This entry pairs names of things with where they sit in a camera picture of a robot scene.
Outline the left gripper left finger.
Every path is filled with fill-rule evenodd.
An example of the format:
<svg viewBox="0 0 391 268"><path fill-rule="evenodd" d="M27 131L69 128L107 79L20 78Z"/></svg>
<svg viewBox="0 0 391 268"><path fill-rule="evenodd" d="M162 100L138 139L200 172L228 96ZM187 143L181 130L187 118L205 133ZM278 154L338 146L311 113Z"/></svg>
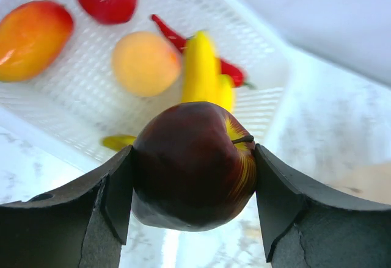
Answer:
<svg viewBox="0 0 391 268"><path fill-rule="evenodd" d="M1 205L1 267L118 267L132 202L131 147L69 183Z"/></svg>

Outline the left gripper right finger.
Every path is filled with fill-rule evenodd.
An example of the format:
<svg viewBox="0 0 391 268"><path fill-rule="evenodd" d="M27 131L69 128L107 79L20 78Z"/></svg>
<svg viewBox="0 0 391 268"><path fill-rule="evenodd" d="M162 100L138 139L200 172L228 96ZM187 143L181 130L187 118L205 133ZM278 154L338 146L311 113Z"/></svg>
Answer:
<svg viewBox="0 0 391 268"><path fill-rule="evenodd" d="M273 267L390 267L390 205L333 189L256 145L256 199Z"/></svg>

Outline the fake orange mango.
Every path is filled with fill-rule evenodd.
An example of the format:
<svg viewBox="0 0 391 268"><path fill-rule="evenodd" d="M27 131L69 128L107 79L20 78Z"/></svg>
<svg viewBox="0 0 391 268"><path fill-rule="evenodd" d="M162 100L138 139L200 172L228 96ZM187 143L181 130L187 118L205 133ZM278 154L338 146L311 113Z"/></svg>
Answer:
<svg viewBox="0 0 391 268"><path fill-rule="evenodd" d="M1 81L34 78L58 57L74 31L73 18L56 1L30 1L1 20Z"/></svg>

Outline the peach banana-print plastic bag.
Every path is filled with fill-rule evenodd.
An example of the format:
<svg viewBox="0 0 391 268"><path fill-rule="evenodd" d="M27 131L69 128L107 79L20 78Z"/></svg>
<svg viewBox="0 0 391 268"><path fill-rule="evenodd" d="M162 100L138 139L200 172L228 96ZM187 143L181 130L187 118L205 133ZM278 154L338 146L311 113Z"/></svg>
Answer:
<svg viewBox="0 0 391 268"><path fill-rule="evenodd" d="M389 205L390 161L357 168L329 185L355 197Z"/></svg>

